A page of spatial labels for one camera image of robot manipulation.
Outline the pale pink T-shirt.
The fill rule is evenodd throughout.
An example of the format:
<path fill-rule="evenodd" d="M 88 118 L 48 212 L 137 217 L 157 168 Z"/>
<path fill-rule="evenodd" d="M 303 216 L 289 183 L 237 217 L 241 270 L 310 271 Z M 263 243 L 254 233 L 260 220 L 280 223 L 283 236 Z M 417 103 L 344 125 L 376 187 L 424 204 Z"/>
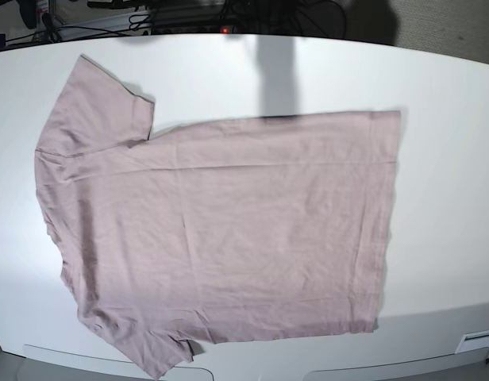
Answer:
<path fill-rule="evenodd" d="M 153 137 L 154 105 L 85 57 L 35 149 L 79 321 L 154 379 L 192 341 L 376 327 L 401 114 L 209 121 Z"/>

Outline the black power strip red light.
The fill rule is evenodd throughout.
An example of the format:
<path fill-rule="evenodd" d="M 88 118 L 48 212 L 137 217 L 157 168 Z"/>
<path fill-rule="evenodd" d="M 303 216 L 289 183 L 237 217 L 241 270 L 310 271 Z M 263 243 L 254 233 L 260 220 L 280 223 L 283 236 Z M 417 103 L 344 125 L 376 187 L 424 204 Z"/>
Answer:
<path fill-rule="evenodd" d="M 233 31 L 233 26 L 230 24 L 221 24 L 216 22 L 202 23 L 184 23 L 184 24 L 164 24 L 154 25 L 152 27 L 152 35 L 167 35 L 167 34 L 207 34 L 220 33 L 230 34 Z"/>

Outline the white label sticker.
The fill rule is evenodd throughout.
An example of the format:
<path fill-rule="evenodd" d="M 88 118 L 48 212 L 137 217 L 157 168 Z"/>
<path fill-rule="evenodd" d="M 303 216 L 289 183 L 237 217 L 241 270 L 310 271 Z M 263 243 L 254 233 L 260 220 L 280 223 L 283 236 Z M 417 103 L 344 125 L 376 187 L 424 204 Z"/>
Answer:
<path fill-rule="evenodd" d="M 456 353 L 470 352 L 481 348 L 489 350 L 489 332 L 464 335 L 456 348 Z"/>

